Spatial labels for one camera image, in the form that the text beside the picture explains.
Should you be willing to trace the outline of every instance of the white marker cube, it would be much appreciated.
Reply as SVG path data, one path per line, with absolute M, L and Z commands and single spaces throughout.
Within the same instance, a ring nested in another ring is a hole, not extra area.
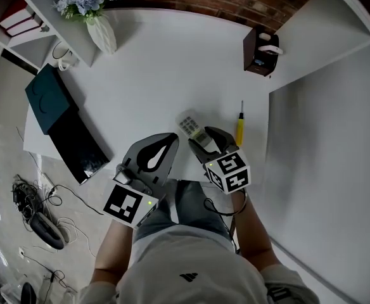
M 129 186 L 109 180 L 103 192 L 103 213 L 112 219 L 138 229 L 158 207 L 159 200 Z
M 250 166 L 241 149 L 205 164 L 209 180 L 225 194 L 251 184 Z

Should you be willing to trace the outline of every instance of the forearm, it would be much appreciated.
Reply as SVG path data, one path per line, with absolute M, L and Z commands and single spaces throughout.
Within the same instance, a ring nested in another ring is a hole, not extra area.
M 234 210 L 239 210 L 244 203 L 244 194 L 235 192 L 231 195 Z M 244 258 L 250 261 L 258 270 L 268 265 L 279 263 L 276 258 L 265 227 L 262 225 L 250 198 L 245 209 L 234 216 L 237 238 Z
M 112 220 L 96 256 L 91 282 L 104 281 L 105 278 L 112 283 L 120 280 L 129 266 L 132 235 L 131 227 Z

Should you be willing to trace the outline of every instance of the yellow screwdriver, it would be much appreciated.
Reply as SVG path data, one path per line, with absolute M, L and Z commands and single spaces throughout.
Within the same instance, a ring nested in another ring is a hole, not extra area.
M 243 144 L 243 131 L 244 131 L 244 101 L 241 100 L 241 112 L 238 115 L 237 123 L 237 134 L 236 134 L 236 145 L 241 146 Z

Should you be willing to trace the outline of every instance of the mug handle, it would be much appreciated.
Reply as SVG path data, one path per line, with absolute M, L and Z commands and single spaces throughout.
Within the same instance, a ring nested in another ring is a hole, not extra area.
M 71 64 L 68 64 L 68 63 L 64 64 L 62 59 L 58 60 L 58 68 L 61 71 L 67 71 L 70 67 L 71 67 Z

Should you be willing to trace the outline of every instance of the book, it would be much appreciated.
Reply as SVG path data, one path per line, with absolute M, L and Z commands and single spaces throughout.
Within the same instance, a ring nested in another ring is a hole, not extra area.
M 24 22 L 17 23 L 16 25 L 8 28 L 6 32 L 9 36 L 16 36 L 20 35 L 24 32 L 28 32 L 29 30 L 36 29 L 40 27 L 42 24 L 42 20 L 36 14 L 33 14 L 29 19 L 25 20 Z
M 14 0 L 3 13 L 0 26 L 8 29 L 28 20 L 34 15 L 33 9 L 24 0 Z

